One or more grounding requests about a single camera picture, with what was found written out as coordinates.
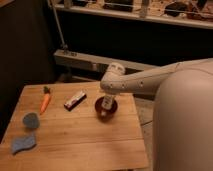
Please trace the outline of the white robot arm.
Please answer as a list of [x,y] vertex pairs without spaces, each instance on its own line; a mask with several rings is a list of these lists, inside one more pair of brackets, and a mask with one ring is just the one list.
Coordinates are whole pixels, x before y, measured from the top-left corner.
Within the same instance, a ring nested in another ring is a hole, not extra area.
[[153,171],[213,171],[213,58],[126,74],[111,63],[108,94],[153,95]]

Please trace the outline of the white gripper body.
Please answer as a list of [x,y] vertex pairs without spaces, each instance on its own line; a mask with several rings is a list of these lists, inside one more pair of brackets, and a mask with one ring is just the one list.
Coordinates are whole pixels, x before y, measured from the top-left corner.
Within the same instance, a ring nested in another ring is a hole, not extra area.
[[119,63],[111,63],[106,71],[105,86],[108,94],[116,95],[121,89],[122,76],[125,74],[125,67]]

